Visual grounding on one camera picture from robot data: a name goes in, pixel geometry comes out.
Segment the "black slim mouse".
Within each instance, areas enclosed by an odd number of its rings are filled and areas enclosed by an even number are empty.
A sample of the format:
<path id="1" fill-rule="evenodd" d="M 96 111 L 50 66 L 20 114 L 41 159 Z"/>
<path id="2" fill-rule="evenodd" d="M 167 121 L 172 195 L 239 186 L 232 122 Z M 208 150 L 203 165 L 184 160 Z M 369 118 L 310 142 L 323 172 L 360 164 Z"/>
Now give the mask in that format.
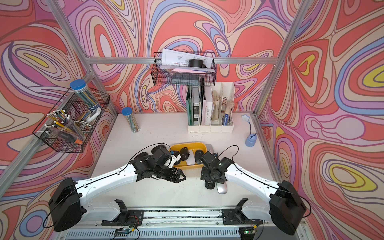
<path id="1" fill-rule="evenodd" d="M 181 148 L 180 156 L 181 156 L 181 161 L 186 161 L 190 156 L 189 149 L 187 147 Z"/>

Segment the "white mouse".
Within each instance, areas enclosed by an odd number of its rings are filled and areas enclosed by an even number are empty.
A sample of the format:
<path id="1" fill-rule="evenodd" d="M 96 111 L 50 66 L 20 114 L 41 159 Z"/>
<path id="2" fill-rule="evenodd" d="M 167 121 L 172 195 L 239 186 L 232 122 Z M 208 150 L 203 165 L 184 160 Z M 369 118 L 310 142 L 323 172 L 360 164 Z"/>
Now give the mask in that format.
<path id="1" fill-rule="evenodd" d="M 193 166 L 196 164 L 195 155 L 193 151 L 188 152 L 188 158 L 186 159 L 187 166 Z"/>

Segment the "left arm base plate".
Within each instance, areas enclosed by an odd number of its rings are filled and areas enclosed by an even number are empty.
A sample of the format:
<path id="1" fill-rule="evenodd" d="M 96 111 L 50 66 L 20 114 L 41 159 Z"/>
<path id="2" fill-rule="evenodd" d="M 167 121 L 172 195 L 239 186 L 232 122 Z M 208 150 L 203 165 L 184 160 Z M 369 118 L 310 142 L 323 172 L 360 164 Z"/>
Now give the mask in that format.
<path id="1" fill-rule="evenodd" d="M 115 200 L 119 206 L 120 213 L 114 219 L 102 220 L 102 226 L 116 227 L 116 226 L 133 226 L 138 227 L 142 225 L 144 219 L 144 210 L 128 210 L 122 200 Z"/>

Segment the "black flower sticker mouse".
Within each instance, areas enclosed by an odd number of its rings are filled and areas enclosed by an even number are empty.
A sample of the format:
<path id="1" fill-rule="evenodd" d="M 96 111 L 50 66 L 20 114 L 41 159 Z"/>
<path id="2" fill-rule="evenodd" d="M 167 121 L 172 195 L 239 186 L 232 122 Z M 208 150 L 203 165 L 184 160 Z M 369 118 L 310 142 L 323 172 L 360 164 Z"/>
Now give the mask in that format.
<path id="1" fill-rule="evenodd" d="M 204 151 L 203 150 L 196 150 L 195 151 L 195 163 L 197 165 L 200 165 L 202 162 L 201 162 L 201 157 L 203 156 L 204 154 Z"/>

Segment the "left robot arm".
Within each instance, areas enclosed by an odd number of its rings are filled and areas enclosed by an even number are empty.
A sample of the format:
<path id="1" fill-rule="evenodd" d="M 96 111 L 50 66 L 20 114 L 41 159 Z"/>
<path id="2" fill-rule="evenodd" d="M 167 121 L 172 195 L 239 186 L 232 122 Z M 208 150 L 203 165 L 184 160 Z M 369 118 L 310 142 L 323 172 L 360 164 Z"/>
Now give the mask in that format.
<path id="1" fill-rule="evenodd" d="M 157 148 L 151 155 L 136 154 L 126 165 L 97 177 L 77 182 L 64 179 L 49 200 L 52 228 L 62 232 L 75 226 L 88 214 L 87 203 L 118 187 L 150 178 L 175 184 L 184 181 L 183 171 L 174 167 L 181 158 L 177 151 Z"/>

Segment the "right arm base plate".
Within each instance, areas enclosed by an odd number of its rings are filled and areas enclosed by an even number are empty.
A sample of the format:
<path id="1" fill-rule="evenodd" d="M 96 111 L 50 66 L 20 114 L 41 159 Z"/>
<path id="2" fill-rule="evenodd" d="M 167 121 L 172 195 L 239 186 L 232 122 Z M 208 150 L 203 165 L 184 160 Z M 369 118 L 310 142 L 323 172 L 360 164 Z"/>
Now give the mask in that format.
<path id="1" fill-rule="evenodd" d="M 239 201 L 235 208 L 221 209 L 219 216 L 223 219 L 224 225 L 254 225 L 260 226 L 264 223 L 260 219 L 249 219 L 242 212 L 243 205 L 248 201 L 248 198 L 243 198 Z"/>

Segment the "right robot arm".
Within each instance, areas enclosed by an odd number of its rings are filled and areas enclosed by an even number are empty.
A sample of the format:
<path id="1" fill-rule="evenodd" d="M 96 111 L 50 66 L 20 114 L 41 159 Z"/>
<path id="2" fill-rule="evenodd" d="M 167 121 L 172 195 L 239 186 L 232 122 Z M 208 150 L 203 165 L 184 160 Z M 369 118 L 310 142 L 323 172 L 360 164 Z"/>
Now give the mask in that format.
<path id="1" fill-rule="evenodd" d="M 291 183 L 278 183 L 261 178 L 245 170 L 232 159 L 219 160 L 210 152 L 203 154 L 200 161 L 203 164 L 201 180 L 206 182 L 207 189 L 215 183 L 237 184 L 268 204 L 264 212 L 279 230 L 290 236 L 296 233 L 307 207 Z"/>

